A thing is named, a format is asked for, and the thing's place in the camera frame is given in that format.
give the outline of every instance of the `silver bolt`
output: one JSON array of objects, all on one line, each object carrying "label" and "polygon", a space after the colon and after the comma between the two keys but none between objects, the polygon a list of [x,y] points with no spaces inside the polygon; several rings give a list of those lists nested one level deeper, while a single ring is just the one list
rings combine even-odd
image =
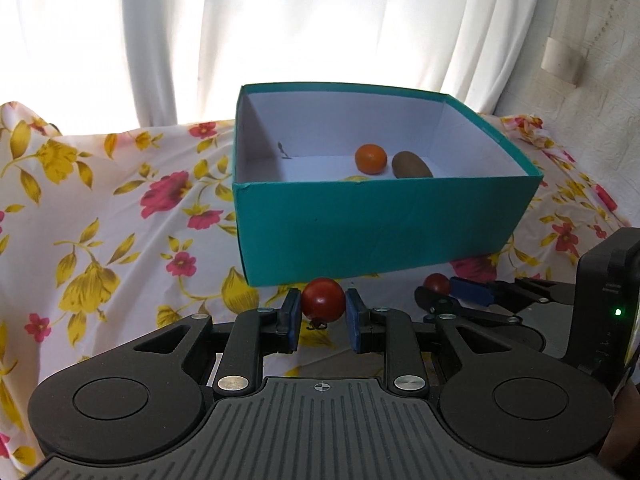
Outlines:
[{"label": "silver bolt", "polygon": [[400,377],[396,377],[394,384],[399,390],[414,392],[415,390],[424,388],[426,383],[422,377],[418,377],[417,375],[401,375]]},{"label": "silver bolt", "polygon": [[240,375],[228,375],[218,381],[218,387],[228,392],[239,392],[249,385],[247,378]]}]

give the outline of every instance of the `teal box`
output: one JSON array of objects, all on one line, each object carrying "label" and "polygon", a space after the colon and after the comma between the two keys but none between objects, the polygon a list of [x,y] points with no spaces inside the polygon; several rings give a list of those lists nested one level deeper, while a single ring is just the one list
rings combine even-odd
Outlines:
[{"label": "teal box", "polygon": [[[354,153],[368,143],[385,149],[388,166],[358,180]],[[254,286],[498,251],[542,180],[465,105],[405,88],[244,86],[234,150],[239,245]],[[396,179],[391,159],[402,150],[419,155],[434,178]]]}]

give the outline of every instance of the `curtain fold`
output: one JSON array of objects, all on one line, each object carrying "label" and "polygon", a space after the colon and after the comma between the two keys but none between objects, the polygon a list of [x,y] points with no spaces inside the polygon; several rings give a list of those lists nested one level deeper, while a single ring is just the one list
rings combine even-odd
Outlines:
[{"label": "curtain fold", "polygon": [[240,85],[283,80],[443,91],[490,112],[535,3],[0,0],[0,101],[66,134],[229,118]]}]

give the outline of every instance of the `white wall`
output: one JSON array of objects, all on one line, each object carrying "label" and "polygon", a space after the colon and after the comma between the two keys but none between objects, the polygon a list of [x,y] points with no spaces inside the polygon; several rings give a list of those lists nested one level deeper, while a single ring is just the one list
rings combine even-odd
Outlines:
[{"label": "white wall", "polygon": [[593,0],[577,88],[540,69],[557,4],[538,0],[495,113],[542,118],[640,226],[640,0]]}]

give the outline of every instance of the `orange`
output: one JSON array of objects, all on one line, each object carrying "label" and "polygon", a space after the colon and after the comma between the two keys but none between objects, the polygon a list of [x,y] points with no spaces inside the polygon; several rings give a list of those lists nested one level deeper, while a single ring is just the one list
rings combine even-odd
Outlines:
[{"label": "orange", "polygon": [[356,151],[356,167],[368,175],[382,173],[386,168],[386,153],[377,144],[363,144]]}]

